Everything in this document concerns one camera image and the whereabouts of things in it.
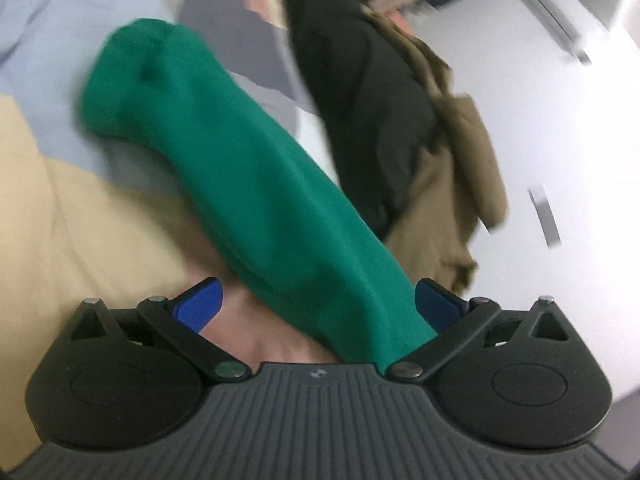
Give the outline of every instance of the black garment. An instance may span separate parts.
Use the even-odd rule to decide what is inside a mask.
[[[300,72],[326,125],[340,185],[378,238],[404,211],[431,101],[357,0],[286,0]]]

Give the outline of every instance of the brown garment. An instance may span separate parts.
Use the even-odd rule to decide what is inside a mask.
[[[427,91],[442,130],[435,146],[420,149],[409,205],[385,245],[413,283],[432,278],[461,294],[476,268],[467,244],[478,220],[491,229],[507,213],[489,134],[471,97],[450,94],[452,72],[443,60],[385,16],[370,9],[365,14]]]

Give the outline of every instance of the green sleeve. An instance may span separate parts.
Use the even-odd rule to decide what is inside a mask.
[[[226,262],[284,320],[380,371],[435,336],[344,195],[188,28],[138,20],[82,96],[93,131],[163,153]]]

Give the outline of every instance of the metal rivet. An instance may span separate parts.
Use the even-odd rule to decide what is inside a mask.
[[[225,379],[238,379],[246,373],[246,366],[238,361],[223,361],[216,365],[216,374]]]
[[[419,377],[423,371],[419,364],[409,361],[400,361],[391,367],[391,375],[403,379],[415,379]]]

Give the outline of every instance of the ribbed surface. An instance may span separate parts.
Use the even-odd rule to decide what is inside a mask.
[[[25,480],[614,480],[591,446],[510,453],[452,428],[417,386],[373,367],[265,365],[213,389],[185,426],[149,446],[82,453],[46,444]]]

